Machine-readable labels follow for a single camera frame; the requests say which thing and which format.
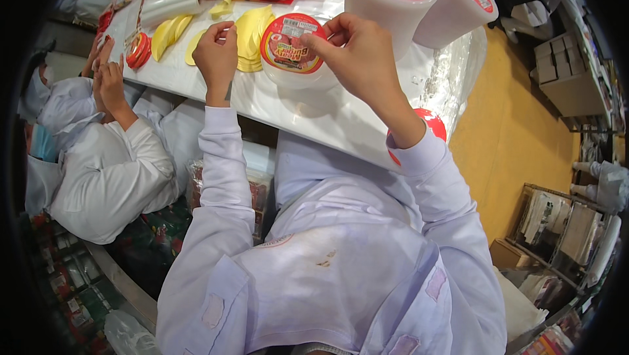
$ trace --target hand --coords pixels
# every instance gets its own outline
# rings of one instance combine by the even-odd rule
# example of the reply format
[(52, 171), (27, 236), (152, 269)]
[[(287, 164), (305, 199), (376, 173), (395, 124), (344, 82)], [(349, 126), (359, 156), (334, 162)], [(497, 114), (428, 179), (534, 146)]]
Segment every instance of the hand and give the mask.
[(116, 113), (129, 104), (124, 99), (124, 87), (122, 72), (124, 68), (123, 55), (120, 55), (120, 63), (101, 63), (98, 69), (98, 79), (100, 80), (100, 99), (105, 107), (114, 117)]
[(94, 64), (94, 61), (98, 59), (101, 49), (103, 48), (102, 46), (98, 48), (98, 42), (101, 40), (102, 36), (103, 36), (102, 32), (96, 35), (96, 38), (94, 39), (94, 42), (92, 43), (92, 48), (89, 51), (89, 56), (87, 57), (87, 63), (85, 64), (85, 67), (83, 67), (83, 70), (81, 72), (81, 76), (89, 76), (90, 71), (92, 71), (93, 69), (94, 70), (98, 69), (98, 67), (93, 66), (93, 64)]
[(299, 39), (326, 62), (348, 92), (373, 109), (398, 147), (419, 142), (426, 126), (399, 85), (389, 31), (346, 12), (327, 22), (323, 30), (328, 40), (312, 34)]
[(205, 96), (208, 107), (230, 105), (225, 97), (238, 67), (236, 41), (234, 22), (219, 22), (209, 27), (193, 52), (194, 62), (208, 87)]
[(391, 99), (407, 101), (397, 80), (388, 30), (346, 12), (323, 30), (327, 41), (312, 34), (304, 34), (300, 41), (326, 62), (348, 92), (376, 112)]

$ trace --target yellow paper disc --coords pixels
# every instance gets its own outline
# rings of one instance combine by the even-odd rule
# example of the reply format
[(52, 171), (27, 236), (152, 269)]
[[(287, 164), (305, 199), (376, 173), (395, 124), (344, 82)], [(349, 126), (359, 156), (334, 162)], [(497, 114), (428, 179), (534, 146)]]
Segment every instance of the yellow paper disc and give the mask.
[(195, 34), (192, 40), (190, 40), (190, 42), (188, 43), (188, 48), (185, 49), (185, 57), (184, 57), (185, 63), (187, 65), (194, 66), (196, 64), (193, 59), (193, 52), (196, 49), (197, 44), (199, 44), (200, 38), (203, 37), (203, 33), (205, 33), (206, 31), (207, 29), (201, 30), (200, 32)]

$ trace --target white table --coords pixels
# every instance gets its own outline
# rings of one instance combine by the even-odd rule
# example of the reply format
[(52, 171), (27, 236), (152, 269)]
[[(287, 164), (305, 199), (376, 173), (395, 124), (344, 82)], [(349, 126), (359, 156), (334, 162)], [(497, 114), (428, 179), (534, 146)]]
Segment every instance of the white table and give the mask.
[[(317, 19), (331, 19), (343, 12), (343, 1), (295, 0), (292, 5), (274, 4), (273, 12), (276, 16), (289, 12), (302, 12)], [(139, 0), (134, 0), (130, 5), (119, 10), (106, 30), (106, 34), (116, 40), (110, 58), (112, 61), (117, 61), (120, 54), (124, 52), (124, 38), (133, 31), (133, 21), (135, 21), (138, 10), (137, 2)], [(220, 21), (235, 21), (246, 10), (265, 5), (258, 2), (233, 2), (233, 4), (233, 13), (225, 15)], [(214, 2), (208, 4), (208, 9), (213, 5)], [(140, 84), (204, 101), (206, 85), (198, 68), (188, 66), (184, 62), (184, 55), (192, 37), (198, 31), (206, 29), (215, 22), (217, 21), (213, 21), (207, 12), (195, 16), (177, 43), (166, 50), (159, 63), (151, 58), (136, 71), (126, 67), (124, 77)], [(146, 31), (146, 33), (152, 36), (154, 29)], [(444, 98), (439, 99), (439, 101), (448, 102), (446, 104), (449, 108), (451, 107), (453, 117), (460, 115), (460, 104), (467, 99), (469, 92), (459, 92), (458, 90), (461, 89), (462, 84), (469, 85), (470, 80), (471, 86), (473, 86), (480, 70), (478, 60), (480, 60), (480, 65), (484, 61), (486, 38), (482, 28), (481, 33), (481, 41), (484, 41), (480, 44), (481, 49), (476, 50), (478, 56), (474, 62), (477, 67), (474, 68), (475, 75), (472, 78), (469, 78), (465, 72), (468, 58), (472, 62), (472, 56), (469, 55), (472, 48), (469, 43), (467, 47), (465, 45), (456, 47), (459, 49), (458, 51), (442, 52), (442, 50), (438, 53), (414, 43), (411, 45), (405, 57), (397, 62), (397, 73), (402, 89), (413, 107), (432, 109), (430, 104), (427, 105), (427, 100), (432, 97), (427, 97), (426, 83), (431, 76), (435, 76), (435, 72), (441, 71), (442, 74), (444, 73), (442, 77), (450, 78), (451, 84), (445, 87), (435, 86), (435, 91), (445, 92), (442, 94)], [(448, 66), (445, 70), (443, 67), (435, 70), (433, 67), (435, 59), (448, 56), (450, 56), (448, 58), (450, 62), (456, 63), (453, 66)], [(452, 73), (456, 69), (459, 69), (459, 74), (453, 76)], [(452, 95), (452, 99), (446, 96), (448, 94)], [(350, 95), (340, 85), (326, 93), (291, 92), (278, 88), (262, 71), (257, 73), (237, 71), (232, 84), (231, 102), (232, 107), (240, 115), (317, 141), (389, 170), (399, 171), (399, 167), (389, 157), (384, 144), (387, 127), (364, 102)], [(453, 130), (455, 119), (452, 119), (451, 123)]]

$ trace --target face mask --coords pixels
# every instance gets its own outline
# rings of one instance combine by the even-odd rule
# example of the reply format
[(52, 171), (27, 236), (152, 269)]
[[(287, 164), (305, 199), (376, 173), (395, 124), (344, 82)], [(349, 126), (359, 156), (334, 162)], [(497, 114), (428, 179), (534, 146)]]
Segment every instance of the face mask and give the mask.
[(43, 69), (43, 77), (46, 78), (46, 87), (50, 88), (55, 81), (55, 70), (52, 69), (52, 66), (47, 65)]
[(18, 104), (20, 117), (30, 124), (35, 123), (35, 119), (42, 111), (49, 97), (50, 88), (43, 84), (39, 76), (39, 67), (37, 67), (31, 76), (31, 81), (26, 91), (20, 97), (20, 103)]
[(45, 162), (55, 162), (55, 141), (46, 127), (41, 124), (33, 126), (31, 138), (31, 150), (28, 153), (33, 157), (42, 159)]

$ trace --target blue face mask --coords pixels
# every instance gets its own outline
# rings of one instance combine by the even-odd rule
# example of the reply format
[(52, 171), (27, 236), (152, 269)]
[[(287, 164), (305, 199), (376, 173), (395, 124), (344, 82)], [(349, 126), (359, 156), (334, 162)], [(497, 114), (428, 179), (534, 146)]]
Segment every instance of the blue face mask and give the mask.
[(31, 150), (28, 154), (40, 158), (45, 162), (55, 162), (57, 158), (55, 154), (55, 141), (52, 139), (51, 133), (41, 124), (36, 123), (33, 126)]

